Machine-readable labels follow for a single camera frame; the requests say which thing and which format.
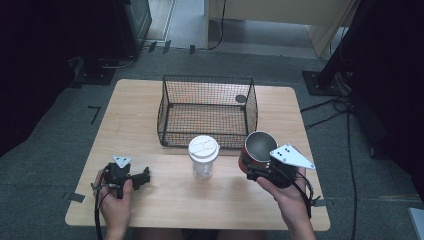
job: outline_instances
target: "gray carpet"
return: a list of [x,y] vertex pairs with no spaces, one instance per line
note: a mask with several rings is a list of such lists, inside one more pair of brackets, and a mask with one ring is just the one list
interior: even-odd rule
[[[161,80],[167,74],[251,77],[256,85],[294,88],[300,108],[305,108],[332,98],[310,96],[302,79],[302,70],[320,71],[325,64],[323,60],[221,52],[190,55],[180,49],[162,54],[157,48],[152,53],[143,51],[129,67],[118,69],[110,86],[65,89],[29,139],[0,159],[0,239],[96,239],[94,227],[65,223],[69,200],[64,195],[75,191],[119,79]],[[96,109],[89,106],[101,107],[93,124]],[[307,111],[304,124],[334,113],[332,105]],[[424,206],[410,177],[390,160],[372,159],[360,123],[355,115],[349,120],[358,194],[356,239],[415,239],[407,208]],[[320,239],[352,235],[354,190],[347,131],[346,114],[307,130],[331,221],[330,230],[317,232]],[[270,240],[288,239],[286,231],[268,235]]]

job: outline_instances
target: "white cup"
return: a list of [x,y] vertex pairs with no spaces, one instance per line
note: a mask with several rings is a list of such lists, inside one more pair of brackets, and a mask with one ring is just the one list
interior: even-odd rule
[[208,179],[213,175],[213,162],[218,157],[219,145],[210,136],[201,135],[193,138],[188,146],[188,154],[193,161],[194,176]]

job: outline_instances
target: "copper mug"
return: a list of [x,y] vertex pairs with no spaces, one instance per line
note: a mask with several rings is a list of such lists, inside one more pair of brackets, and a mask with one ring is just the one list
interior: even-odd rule
[[249,164],[266,167],[270,162],[269,153],[277,148],[277,141],[268,133],[260,131],[250,133],[241,149],[238,162],[240,169],[247,173]]

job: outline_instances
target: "black wire basket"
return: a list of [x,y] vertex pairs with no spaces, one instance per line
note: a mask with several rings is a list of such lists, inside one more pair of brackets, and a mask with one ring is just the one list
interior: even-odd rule
[[241,148],[256,131],[258,106],[251,78],[172,76],[163,78],[157,131],[163,146],[187,147],[199,135],[221,148]]

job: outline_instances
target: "human hand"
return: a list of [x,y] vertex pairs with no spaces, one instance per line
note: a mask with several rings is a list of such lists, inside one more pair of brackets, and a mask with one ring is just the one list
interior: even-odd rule
[[[298,172],[306,176],[305,168],[298,168]],[[290,231],[291,239],[315,239],[306,205],[300,192],[293,185],[281,189],[263,177],[258,177],[256,182],[269,192],[278,203],[281,216]],[[295,182],[305,192],[305,180],[297,178]]]
[[[102,170],[97,174],[95,186],[98,185]],[[99,202],[103,199],[100,205],[100,211],[107,225],[106,240],[124,239],[125,232],[131,220],[132,209],[132,193],[133,183],[129,179],[125,181],[123,187],[123,197],[118,199],[116,197],[116,190],[110,190],[103,187],[100,190]]]

